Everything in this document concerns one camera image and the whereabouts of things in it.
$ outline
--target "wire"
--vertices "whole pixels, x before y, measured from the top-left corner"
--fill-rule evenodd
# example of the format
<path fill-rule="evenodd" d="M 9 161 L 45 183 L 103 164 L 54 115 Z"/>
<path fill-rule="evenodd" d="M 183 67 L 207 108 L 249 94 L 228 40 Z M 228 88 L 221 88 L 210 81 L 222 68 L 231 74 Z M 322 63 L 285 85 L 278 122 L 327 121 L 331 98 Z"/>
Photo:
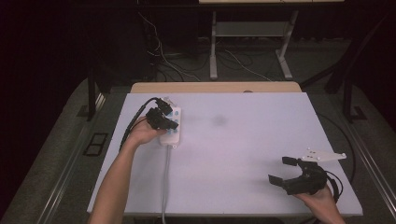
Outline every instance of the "wire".
<path fill-rule="evenodd" d="M 343 192 L 344 192 L 344 185 L 343 185 L 343 182 L 340 180 L 340 178 L 338 178 L 337 175 L 333 174 L 332 172 L 326 171 L 326 173 L 331 174 L 332 176 L 334 176 L 334 177 L 338 180 L 338 182 L 340 182 L 341 190 L 340 190 L 340 192 L 339 192 L 338 195 L 337 195 L 337 196 L 338 196 L 337 198 L 339 198 L 339 197 L 341 196 L 341 194 L 343 194 Z"/>
<path fill-rule="evenodd" d="M 169 60 L 169 63 L 171 63 L 171 64 L 173 64 L 174 66 L 176 66 L 176 67 L 178 67 L 178 68 L 180 68 L 182 71 L 184 71 L 184 72 L 195 72 L 195 71 L 198 71 L 198 70 L 201 70 L 201 69 L 203 69 L 204 67 L 205 67 L 205 65 L 207 64 L 207 62 L 209 61 L 209 57 L 210 57 L 210 55 L 209 54 L 207 54 L 207 56 L 205 57 L 205 61 L 204 61 L 204 63 L 202 64 L 202 65 L 200 65 L 200 66 L 198 66 L 198 67 L 196 67 L 196 68 L 189 68 L 189 69 L 185 69 L 185 68 L 182 68 L 180 65 L 178 65 L 177 63 L 173 63 L 173 62 L 170 62 Z"/>
<path fill-rule="evenodd" d="M 150 54 L 150 55 L 152 55 L 152 56 L 154 56 L 154 57 L 160 57 L 160 56 L 161 56 L 161 55 L 159 55 L 159 54 L 152 53 L 152 52 L 150 52 L 149 50 L 147 50 L 147 53 Z"/>
<path fill-rule="evenodd" d="M 344 130 L 341 129 L 340 126 L 338 126 L 334 121 L 332 121 L 331 119 L 329 119 L 328 117 L 320 114 L 317 112 L 317 115 L 323 117 L 324 119 L 326 119 L 327 121 L 329 121 L 332 125 L 334 125 L 345 137 L 345 139 L 347 140 L 347 143 L 349 145 L 350 148 L 350 152 L 352 154 L 352 174 L 349 178 L 349 182 L 352 183 L 354 178 L 355 178 L 355 174 L 356 174 L 356 154 L 355 154 L 355 149 L 352 146 L 352 143 L 350 142 L 349 138 L 347 137 L 347 134 L 344 132 Z"/>
<path fill-rule="evenodd" d="M 273 52 L 272 50 L 269 50 L 269 51 L 262 51 L 260 53 L 251 53 L 251 52 L 247 53 L 247 50 L 250 50 L 252 48 L 251 45 L 253 43 L 255 43 L 255 42 L 259 42 L 259 44 L 260 44 L 260 39 L 259 38 L 255 38 L 254 40 L 250 40 L 249 39 L 248 43 L 245 44 L 245 46 L 240 46 L 241 44 L 244 44 L 244 40 L 243 39 L 238 41 L 238 43 L 236 43 L 236 41 L 233 41 L 231 43 L 231 45 L 232 45 L 233 49 L 236 49 L 237 52 L 238 52 L 238 53 L 235 53 L 235 54 L 244 54 L 246 56 L 260 56 L 260 55 L 270 54 L 270 53 Z M 219 48 L 223 48 L 223 49 L 227 49 L 228 47 L 230 47 L 230 46 L 227 46 L 227 45 L 224 45 L 224 44 L 219 46 Z"/>
<path fill-rule="evenodd" d="M 240 70 L 244 70 L 243 67 L 238 66 L 237 68 L 235 67 L 231 67 L 230 65 L 228 65 L 226 62 L 224 62 L 223 60 L 225 60 L 225 58 L 221 55 L 221 54 L 216 54 L 216 59 L 222 64 L 224 65 L 224 67 L 227 67 L 229 69 L 235 70 L 235 71 L 240 71 Z"/>
<path fill-rule="evenodd" d="M 250 73 L 252 73 L 252 74 L 254 74 L 254 75 L 257 75 L 257 76 L 259 76 L 259 77 L 263 77 L 263 78 L 267 79 L 268 81 L 273 81 L 273 80 L 269 79 L 268 77 L 265 77 L 265 76 L 263 76 L 263 75 L 260 75 L 260 74 L 258 74 L 258 73 L 256 73 L 256 72 L 253 72 L 253 71 L 251 71 L 250 69 L 246 68 L 241 62 L 239 62 L 239 60 L 235 57 L 235 55 L 233 55 L 233 54 L 232 54 L 230 51 L 228 51 L 227 49 L 226 49 L 225 51 L 226 51 L 227 53 L 231 54 L 231 56 L 233 56 L 233 57 L 236 59 L 236 61 L 237 61 L 243 68 L 245 68 L 245 70 L 247 70 L 247 71 L 249 71 Z"/>
<path fill-rule="evenodd" d="M 228 58 L 228 57 L 225 57 L 225 56 L 223 56 L 223 55 L 221 55 L 221 54 L 219 54 L 219 53 L 216 54 L 216 55 L 219 56 L 220 58 L 222 58 L 223 60 L 229 62 L 229 63 L 236 64 L 236 65 L 238 66 L 237 68 L 231 68 L 230 66 L 227 66 L 227 65 L 226 65 L 226 67 L 231 68 L 231 69 L 233 69 L 233 70 L 243 70 L 244 68 L 241 67 L 241 64 L 244 65 L 244 66 L 250 66 L 250 65 L 253 64 L 253 60 L 250 58 L 250 56 L 247 56 L 246 54 L 243 54 L 243 55 L 245 55 L 245 56 L 248 57 L 249 62 L 248 62 L 248 63 L 243 63 L 241 59 L 238 59 L 239 62 L 240 62 L 241 64 L 240 64 L 239 62 L 236 62 L 236 61 L 235 61 L 235 58 Z"/>
<path fill-rule="evenodd" d="M 128 138 L 129 133 L 131 132 L 134 123 L 137 121 L 137 118 L 139 118 L 139 116 L 142 114 L 143 110 L 146 108 L 146 106 L 153 100 L 159 100 L 159 98 L 157 97 L 153 97 L 149 100 L 147 100 L 141 107 L 140 109 L 137 111 L 137 113 L 134 115 L 134 118 L 131 120 L 131 122 L 128 124 L 128 127 L 125 130 L 124 136 L 122 137 L 121 143 L 120 143 L 120 150 L 122 148 L 122 145 L 124 144 L 125 140 Z"/>
<path fill-rule="evenodd" d="M 172 81 L 174 81 L 174 82 L 180 82 L 180 80 L 174 79 L 174 78 L 173 78 L 170 74 L 168 74 L 166 71 L 160 70 L 160 69 L 158 69 L 158 68 L 157 68 L 157 71 L 158 71 L 159 73 L 163 74 L 163 76 L 165 76 L 165 82 L 166 82 L 166 77 L 171 78 Z M 180 76 L 181 82 L 184 82 L 183 76 L 182 76 L 181 74 L 179 74 L 179 73 L 177 73 L 177 74 Z"/>
<path fill-rule="evenodd" d="M 161 53 L 161 56 L 163 57 L 163 60 L 166 63 L 168 63 L 173 69 L 178 71 L 180 74 L 183 74 L 184 76 L 187 76 L 187 77 L 194 77 L 197 81 L 201 81 L 201 79 L 198 78 L 197 76 L 190 75 L 190 74 L 187 74 L 187 73 L 185 73 L 183 71 L 180 71 L 179 69 L 175 68 L 171 63 L 169 63 L 168 60 L 166 60 L 165 56 L 163 55 L 163 43 L 161 42 L 160 38 L 158 37 L 157 27 L 152 22 L 150 22 L 148 19 L 146 19 L 140 12 L 138 12 L 138 14 L 144 21 L 146 21 L 148 24 L 150 24 L 154 28 L 155 37 L 157 38 L 157 41 L 158 41 L 158 47 L 155 50 L 158 50 L 158 49 L 160 50 L 160 53 Z"/>
<path fill-rule="evenodd" d="M 161 53 L 161 55 L 163 56 L 163 44 L 161 43 L 161 41 L 160 41 L 160 53 Z M 198 78 L 197 76 L 187 74 L 187 73 L 182 72 L 182 71 L 178 70 L 177 68 L 175 68 L 171 63 L 168 62 L 168 60 L 166 60 L 165 56 L 163 56 L 163 60 L 164 60 L 167 64 L 169 64 L 173 69 L 175 69 L 176 71 L 178 71 L 180 74 L 183 74 L 183 75 L 186 76 L 186 77 L 194 77 L 197 81 L 201 81 L 201 79 Z"/>
<path fill-rule="evenodd" d="M 237 65 L 242 64 L 242 65 L 244 65 L 244 66 L 251 66 L 251 65 L 253 64 L 253 60 L 252 60 L 251 57 L 250 57 L 249 55 L 247 55 L 246 53 L 241 53 L 241 52 L 239 52 L 239 53 L 235 53 L 235 54 L 240 54 L 240 55 L 246 56 L 246 57 L 248 58 L 249 62 L 248 62 L 248 63 L 242 63 L 241 59 L 238 59 L 239 62 L 236 62 L 234 58 L 229 59 L 229 58 L 227 58 L 227 57 L 221 56 L 220 54 L 219 54 L 219 55 L 220 55 L 220 57 L 223 57 L 223 58 L 224 58 L 225 60 L 227 60 L 228 62 L 230 62 L 230 63 L 235 63 L 235 64 L 237 64 Z"/>
<path fill-rule="evenodd" d="M 163 224 L 166 224 L 165 209 L 166 209 L 166 200 L 168 195 L 168 173 L 169 173 L 170 154 L 171 154 L 171 146 L 168 145 L 166 147 L 166 161 L 165 161 L 165 170 L 163 174 L 163 209 L 162 209 Z"/>
<path fill-rule="evenodd" d="M 156 27 L 153 23 L 151 23 L 148 19 L 146 19 L 146 17 L 144 17 L 140 12 L 138 12 L 137 14 L 139 14 L 139 16 L 140 16 L 145 22 L 147 22 L 148 24 L 150 24 L 150 25 L 154 28 L 154 34 L 155 34 L 155 37 L 156 37 L 156 39 L 157 39 L 157 41 L 158 41 L 158 46 L 157 46 L 157 48 L 155 49 L 155 50 L 157 50 L 157 49 L 160 47 L 160 45 L 161 45 L 161 41 L 160 41 L 160 38 L 158 37 L 158 33 L 157 33 L 157 27 Z"/>
<path fill-rule="evenodd" d="M 183 77 L 178 71 L 176 71 L 173 67 L 171 67 L 171 66 L 169 66 L 169 65 L 167 65 L 167 64 L 163 64 L 163 63 L 160 63 L 159 65 L 160 65 L 160 66 L 167 67 L 167 68 L 170 68 L 170 69 L 172 69 L 172 71 L 177 72 L 177 74 L 180 76 L 181 81 L 184 82 L 184 77 Z"/>
<path fill-rule="evenodd" d="M 144 121 L 144 120 L 146 120 L 146 119 L 142 119 L 142 120 L 140 120 L 139 122 L 137 122 L 137 123 L 131 128 L 131 131 L 132 131 L 132 129 L 133 129 L 134 127 L 136 127 L 136 125 L 138 125 L 139 123 L 141 123 L 141 122 Z"/>

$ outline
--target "gray floor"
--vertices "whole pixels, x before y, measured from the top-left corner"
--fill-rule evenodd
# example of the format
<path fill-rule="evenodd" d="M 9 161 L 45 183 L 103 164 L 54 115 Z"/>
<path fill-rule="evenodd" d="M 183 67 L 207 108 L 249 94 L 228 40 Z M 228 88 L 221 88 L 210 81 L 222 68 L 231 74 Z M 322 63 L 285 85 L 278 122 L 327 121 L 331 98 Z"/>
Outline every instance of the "gray floor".
<path fill-rule="evenodd" d="M 290 43 L 286 59 L 296 82 L 304 81 L 335 63 L 347 49 L 349 42 L 345 40 L 325 40 L 322 42 L 300 41 Z M 221 41 L 218 43 L 219 80 L 218 81 L 265 81 L 264 78 L 240 69 L 233 57 L 224 52 L 228 49 L 249 69 L 272 80 L 284 80 L 277 63 L 274 51 L 280 42 L 274 39 L 261 39 L 254 43 L 238 43 Z M 193 73 L 202 81 L 210 81 L 208 63 L 208 45 L 202 41 L 203 53 L 195 58 L 180 58 L 176 51 L 167 49 L 165 54 L 169 61 L 178 63 L 185 70 L 196 70 Z M 180 80 L 180 76 L 167 67 L 161 67 L 167 75 L 159 74 L 158 81 L 172 78 Z M 196 81 L 193 77 L 183 76 L 186 81 Z M 306 88 L 312 105 L 317 110 L 322 126 L 328 135 L 334 151 L 345 152 L 351 158 L 347 139 L 334 126 L 335 122 L 352 141 L 355 150 L 367 149 L 378 165 L 389 188 L 396 188 L 396 134 L 388 126 L 375 107 L 367 100 L 364 93 L 355 88 L 353 105 L 359 106 L 367 120 L 357 120 L 348 124 L 341 115 L 342 93 L 328 95 L 323 87 L 327 78 Z M 87 104 L 87 83 L 84 81 L 70 96 L 64 112 L 54 125 L 45 145 L 42 147 L 32 169 L 26 176 L 22 186 L 8 208 L 1 223 L 85 223 L 86 212 L 91 198 L 92 188 L 106 155 L 111 134 L 114 131 L 125 94 L 130 87 L 114 87 L 110 94 L 105 95 L 105 102 L 98 103 L 99 110 L 92 121 L 79 117 L 81 107 Z M 108 133 L 104 151 L 99 157 L 86 157 L 82 151 L 88 145 L 94 133 Z M 357 154 L 357 171 L 352 187 L 355 190 L 364 216 L 347 217 L 347 223 L 395 223 L 383 197 L 383 191 L 374 181 L 363 155 Z M 346 175 L 351 176 L 351 160 L 340 161 Z M 299 223 L 306 217 L 282 217 L 285 223 Z M 207 219 L 180 219 L 177 223 L 209 223 Z M 125 218 L 125 223 L 152 223 L 150 219 Z M 265 223 L 262 218 L 227 219 L 222 223 Z"/>

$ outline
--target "black cable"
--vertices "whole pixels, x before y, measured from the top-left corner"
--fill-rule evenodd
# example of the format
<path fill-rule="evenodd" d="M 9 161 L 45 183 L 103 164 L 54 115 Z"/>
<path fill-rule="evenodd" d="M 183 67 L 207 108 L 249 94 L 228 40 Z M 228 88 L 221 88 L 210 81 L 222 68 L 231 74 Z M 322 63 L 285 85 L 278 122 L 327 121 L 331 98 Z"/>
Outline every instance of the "black cable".
<path fill-rule="evenodd" d="M 268 51 L 260 52 L 260 53 L 246 53 L 246 51 L 248 50 L 248 48 L 250 48 L 251 45 L 252 45 L 253 43 L 258 42 L 258 41 L 259 41 L 259 38 L 255 38 L 254 40 L 250 40 L 250 39 L 249 39 L 248 44 L 246 44 L 245 46 L 242 46 L 242 47 L 237 46 L 237 44 L 235 43 L 236 41 L 233 41 L 233 42 L 231 43 L 231 45 L 233 45 L 233 48 L 235 49 L 235 51 L 237 51 L 237 52 L 234 53 L 234 54 L 242 54 L 242 55 L 246 55 L 246 56 L 261 56 L 261 55 L 264 55 L 264 54 L 273 53 L 274 50 L 268 50 Z M 224 46 L 224 44 L 221 43 L 221 45 L 219 46 L 219 48 L 224 48 L 224 49 L 226 49 L 227 46 Z"/>
<path fill-rule="evenodd" d="M 320 114 L 317 112 L 317 115 L 323 117 L 324 119 L 326 119 L 327 121 L 329 121 L 332 125 L 334 125 L 345 137 L 345 139 L 347 140 L 349 147 L 350 147 L 350 151 L 352 154 L 352 174 L 349 178 L 349 182 L 352 183 L 354 178 L 355 178 L 355 173 L 356 173 L 356 155 L 355 155 L 355 150 L 352 146 L 352 143 L 350 142 L 349 138 L 347 137 L 347 134 L 344 132 L 344 130 L 341 129 L 340 126 L 338 126 L 334 121 L 332 121 L 331 119 L 327 118 L 326 116 Z"/>
<path fill-rule="evenodd" d="M 201 70 L 201 69 L 203 69 L 203 68 L 205 67 L 205 65 L 206 65 L 207 62 L 209 61 L 209 56 L 210 56 L 210 55 L 207 54 L 207 56 L 205 57 L 204 63 L 203 63 L 202 65 L 200 65 L 200 66 L 198 66 L 198 67 L 196 67 L 196 68 L 189 68 L 189 69 L 183 68 L 183 67 L 181 67 L 179 64 L 171 62 L 170 60 L 172 60 L 172 59 L 167 59 L 167 60 L 168 60 L 168 62 L 171 63 L 172 65 L 174 65 L 174 66 L 180 68 L 183 72 L 195 72 L 195 71 L 199 71 L 199 70 Z"/>
<path fill-rule="evenodd" d="M 163 55 L 166 56 L 167 60 L 177 60 L 177 59 L 188 59 L 198 56 L 200 54 L 207 54 L 210 52 L 208 47 L 197 49 L 196 52 L 175 52 L 175 53 L 164 53 Z"/>
<path fill-rule="evenodd" d="M 343 194 L 343 192 L 344 192 L 344 185 L 343 185 L 343 182 L 341 182 L 340 178 L 338 178 L 338 176 L 335 175 L 335 174 L 333 174 L 332 172 L 326 171 L 326 173 L 331 174 L 332 176 L 334 176 L 334 177 L 338 180 L 338 182 L 340 183 L 340 185 L 341 185 L 341 190 L 340 190 L 340 192 L 338 193 L 338 196 L 337 196 L 337 198 L 339 198 L 339 197 Z"/>
<path fill-rule="evenodd" d="M 170 79 L 172 79 L 172 81 L 174 82 L 180 82 L 179 80 L 174 79 L 170 74 L 168 74 L 166 71 L 160 70 L 157 68 L 157 71 L 161 74 L 163 74 L 163 76 L 165 77 L 165 81 L 166 81 L 166 77 L 169 77 Z"/>
<path fill-rule="evenodd" d="M 140 120 L 139 122 L 137 122 L 132 128 L 131 128 L 131 131 L 134 129 L 134 127 L 136 127 L 136 125 L 138 125 L 139 123 L 141 123 L 142 121 L 145 121 L 146 119 L 142 119 L 142 120 Z"/>
<path fill-rule="evenodd" d="M 157 71 L 163 75 L 164 82 L 167 82 L 168 79 L 166 78 L 166 74 L 165 74 L 163 71 L 160 71 L 158 68 L 157 68 Z"/>
<path fill-rule="evenodd" d="M 147 100 L 137 111 L 137 113 L 134 115 L 134 118 L 131 120 L 131 122 L 128 124 L 128 127 L 125 130 L 124 136 L 122 137 L 121 143 L 120 143 L 120 150 L 122 148 L 122 145 L 124 144 L 125 140 L 128 138 L 129 133 L 132 130 L 132 127 L 134 126 L 134 123 L 137 121 L 137 118 L 142 114 L 143 110 L 146 108 L 146 106 L 153 100 L 159 100 L 157 97 L 153 97 L 149 100 Z"/>

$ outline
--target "metal bar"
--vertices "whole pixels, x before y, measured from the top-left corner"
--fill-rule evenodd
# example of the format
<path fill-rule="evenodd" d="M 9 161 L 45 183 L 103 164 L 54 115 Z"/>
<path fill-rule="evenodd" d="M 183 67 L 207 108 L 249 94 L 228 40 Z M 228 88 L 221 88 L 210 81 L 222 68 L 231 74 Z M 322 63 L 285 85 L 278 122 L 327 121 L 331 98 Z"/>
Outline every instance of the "metal bar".
<path fill-rule="evenodd" d="M 88 121 L 93 118 L 95 112 L 95 80 L 91 69 L 88 73 Z"/>
<path fill-rule="evenodd" d="M 337 103 L 333 98 L 332 98 L 332 104 L 334 105 L 334 107 L 336 107 L 337 105 Z M 382 199 L 384 200 L 390 213 L 392 214 L 393 218 L 396 221 L 396 194 L 393 192 L 386 178 L 382 175 L 381 170 L 379 169 L 373 156 L 371 155 L 367 146 L 364 144 L 363 140 L 361 139 L 359 133 L 357 132 L 353 124 L 348 123 L 345 120 L 345 118 L 343 118 L 342 115 L 340 115 L 339 113 L 337 114 L 338 114 L 338 118 L 344 123 L 348 132 L 352 136 L 352 139 L 356 144 L 355 148 L 358 152 L 357 154 L 360 156 L 361 161 L 363 162 L 364 166 L 367 169 L 367 172 L 369 173 L 370 177 L 375 183 L 378 192 L 381 194 Z"/>
<path fill-rule="evenodd" d="M 105 103 L 105 100 L 102 100 L 102 94 L 99 95 L 98 98 L 101 98 L 99 101 L 101 104 Z M 97 106 L 97 110 L 99 111 L 102 105 Z M 95 124 L 95 121 L 97 120 L 97 116 L 93 117 L 93 120 L 91 122 L 87 122 L 84 127 L 81 129 L 81 132 L 79 133 L 78 140 L 73 147 L 73 150 L 70 154 L 70 157 L 62 170 L 61 175 L 59 176 L 54 188 L 52 189 L 49 199 L 43 209 L 43 211 L 40 214 L 40 217 L 38 218 L 37 224 L 45 224 L 45 223 L 51 223 L 51 220 L 53 216 L 55 215 L 55 212 L 59 206 L 59 203 L 61 202 L 62 197 L 64 196 L 64 192 L 66 191 L 66 188 L 72 178 L 73 172 L 76 169 L 76 162 L 78 160 L 79 155 L 82 154 L 82 151 L 84 150 L 84 145 L 86 145 L 88 141 L 88 136 L 92 132 L 92 126 Z"/>
<path fill-rule="evenodd" d="M 210 79 L 218 79 L 218 66 L 216 62 L 216 11 L 213 11 L 212 18 L 212 38 L 211 38 L 211 49 L 210 49 Z"/>
<path fill-rule="evenodd" d="M 325 70 L 319 72 L 318 74 L 312 76 L 311 78 L 307 79 L 306 81 L 300 83 L 300 87 L 301 89 L 304 89 L 308 86 L 310 86 L 311 84 L 321 80 L 322 78 L 328 76 L 329 74 L 333 73 L 335 68 L 337 68 L 339 63 L 335 63 L 332 66 L 326 68 Z"/>
<path fill-rule="evenodd" d="M 288 24 L 285 38 L 283 39 L 282 47 L 280 48 L 279 51 L 279 55 L 278 55 L 279 58 L 285 57 L 286 49 L 288 48 L 288 44 L 290 42 L 291 34 L 293 33 L 294 24 L 296 23 L 297 16 L 298 16 L 298 11 L 297 10 L 293 11 L 290 17 L 290 22 Z"/>

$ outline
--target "white cable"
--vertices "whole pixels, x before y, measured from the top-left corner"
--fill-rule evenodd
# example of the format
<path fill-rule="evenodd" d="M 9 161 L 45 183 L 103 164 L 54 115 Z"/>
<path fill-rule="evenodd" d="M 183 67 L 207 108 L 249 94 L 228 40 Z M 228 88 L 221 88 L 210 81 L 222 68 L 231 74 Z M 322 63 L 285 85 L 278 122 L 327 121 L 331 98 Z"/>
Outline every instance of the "white cable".
<path fill-rule="evenodd" d="M 171 63 L 169 63 L 169 62 L 166 60 L 165 56 L 163 55 L 163 44 L 161 43 L 161 41 L 160 41 L 160 53 L 161 53 L 161 55 L 163 56 L 163 60 L 164 60 L 167 64 L 169 64 L 169 66 L 171 66 L 173 69 L 175 69 L 176 71 L 178 71 L 180 74 L 183 74 L 184 76 L 187 76 L 187 77 L 193 77 L 193 78 L 195 78 L 196 80 L 201 81 L 201 79 L 199 79 L 197 76 L 195 76 L 195 75 L 190 75 L 190 74 L 187 74 L 187 73 L 185 73 L 185 72 L 183 72 L 183 71 L 180 71 L 180 70 L 178 70 L 177 68 L 175 68 Z"/>
<path fill-rule="evenodd" d="M 144 17 L 142 14 L 140 14 L 140 12 L 138 12 L 137 14 L 139 14 L 139 16 L 140 16 L 144 21 L 146 21 L 148 24 L 150 24 L 152 27 L 154 27 L 155 37 L 157 38 L 157 41 L 158 41 L 158 46 L 157 46 L 157 48 L 155 49 L 155 50 L 157 50 L 157 49 L 160 47 L 160 45 L 161 45 L 160 38 L 158 38 L 157 27 L 156 27 L 154 24 L 152 24 L 148 19 L 146 19 L 146 17 Z"/>
<path fill-rule="evenodd" d="M 163 210 L 162 210 L 162 218 L 163 224 L 166 224 L 165 221 L 165 208 L 166 208 L 166 198 L 168 195 L 168 173 L 169 173 L 169 160 L 171 154 L 171 146 L 166 147 L 166 162 L 165 162 L 165 171 L 163 174 Z"/>
<path fill-rule="evenodd" d="M 238 58 L 236 58 L 230 51 L 228 51 L 227 49 L 226 49 L 225 51 L 226 51 L 227 53 L 231 54 L 231 56 L 233 56 L 233 57 L 236 59 L 236 61 L 239 63 L 239 65 L 241 65 L 241 66 L 242 66 L 245 70 L 247 70 L 248 72 L 250 72 L 250 73 L 252 73 L 252 74 L 254 74 L 254 75 L 257 75 L 257 76 L 259 76 L 259 77 L 263 77 L 263 78 L 267 79 L 268 81 L 273 81 L 273 80 L 269 79 L 268 77 L 265 77 L 265 76 L 263 76 L 263 75 L 261 75 L 261 74 L 258 74 L 258 73 L 256 73 L 256 72 L 253 72 L 253 71 L 251 71 L 250 69 L 246 68 L 246 67 L 238 60 Z"/>
<path fill-rule="evenodd" d="M 148 54 L 151 54 L 152 56 L 155 56 L 155 57 L 160 57 L 160 56 L 161 56 L 161 55 L 159 55 L 159 54 L 154 54 L 154 53 L 151 53 L 151 52 L 150 52 L 150 51 L 148 51 L 148 50 L 147 50 L 147 53 L 148 53 Z"/>
<path fill-rule="evenodd" d="M 176 71 L 178 71 L 180 74 L 183 74 L 183 75 L 185 75 L 185 76 L 187 76 L 187 77 L 193 77 L 193 78 L 195 78 L 196 80 L 201 81 L 201 79 L 199 79 L 197 76 L 190 75 L 190 74 L 187 74 L 187 73 L 185 73 L 185 72 L 183 72 L 183 71 L 180 71 L 179 69 L 175 68 L 171 63 L 169 63 L 169 62 L 166 60 L 165 56 L 163 55 L 163 44 L 161 43 L 160 38 L 158 37 L 158 34 L 157 34 L 157 27 L 156 27 L 154 24 L 152 24 L 148 19 L 146 19 L 142 14 L 140 14 L 140 12 L 138 12 L 138 14 L 139 14 L 139 16 L 140 16 L 144 21 L 146 21 L 148 24 L 150 24 L 152 27 L 154 27 L 154 33 L 155 33 L 155 36 L 157 37 L 157 41 L 158 41 L 158 46 L 157 46 L 157 48 L 156 48 L 155 50 L 160 49 L 161 55 L 163 56 L 163 60 L 164 60 L 167 64 L 169 64 L 173 69 L 175 69 Z"/>

